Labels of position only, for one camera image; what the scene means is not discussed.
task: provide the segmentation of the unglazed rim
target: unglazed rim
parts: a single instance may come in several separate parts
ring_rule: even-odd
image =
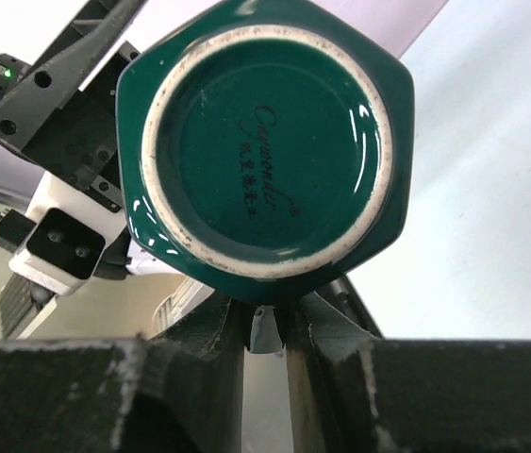
[[[308,256],[279,262],[239,260],[220,253],[201,243],[183,225],[173,212],[162,190],[157,168],[158,128],[164,111],[175,90],[185,77],[205,59],[225,48],[254,40],[282,40],[296,42],[318,50],[343,67],[359,85],[371,103],[374,119],[378,125],[380,143],[378,146],[378,169],[373,190],[363,211],[347,231],[326,248]],[[199,260],[244,277],[273,279],[297,276],[318,269],[330,262],[336,262],[358,243],[373,224],[385,201],[390,185],[392,167],[392,138],[387,109],[378,90],[363,69],[342,49],[331,41],[302,28],[287,25],[250,25],[221,33],[197,44],[167,74],[148,110],[141,139],[141,170],[148,195],[158,216],[171,235]]]

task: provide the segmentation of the scratched black surface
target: scratched black surface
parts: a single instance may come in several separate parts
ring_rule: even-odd
[[[198,452],[162,401],[124,377],[141,372],[146,342],[49,344],[61,347],[0,343],[0,452]],[[128,413],[123,394],[133,398]]]
[[[318,296],[290,317],[295,451],[531,451],[531,343],[376,340]]]

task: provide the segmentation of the black bracket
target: black bracket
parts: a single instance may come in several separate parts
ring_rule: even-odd
[[[139,52],[125,43],[79,87],[146,1],[90,0],[32,66],[0,56],[0,144],[113,212],[123,204],[116,83]]]

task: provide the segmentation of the white wall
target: white wall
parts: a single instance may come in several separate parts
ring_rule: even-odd
[[[352,279],[392,337],[531,338],[531,1],[452,0],[403,62],[407,227]]]

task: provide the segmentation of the black robotic part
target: black robotic part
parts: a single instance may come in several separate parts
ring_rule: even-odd
[[[295,451],[531,451],[531,343],[381,340],[316,294],[288,333]]]
[[[371,333],[374,337],[382,338],[382,333],[372,318],[366,305],[359,297],[355,286],[347,276],[337,278],[323,285],[316,293],[332,307],[340,311],[355,324]]]
[[[14,253],[30,234],[36,223],[16,210],[0,220],[0,248]]]
[[[0,55],[0,102],[25,77],[30,65],[11,55]]]
[[[25,243],[30,254],[81,280],[91,276],[105,245],[101,234],[55,208],[47,211]]]
[[[139,53],[125,43],[87,90],[79,87],[145,2],[90,0],[31,67],[0,56],[0,76],[10,80],[0,79],[0,144],[112,212],[123,206],[116,83]]]
[[[116,241],[104,250],[102,258],[93,272],[93,276],[105,280],[126,279],[129,275],[126,266],[129,263],[127,253],[130,243],[131,234],[125,228]]]
[[[153,342],[0,342],[0,451],[240,453],[238,308],[214,294]]]

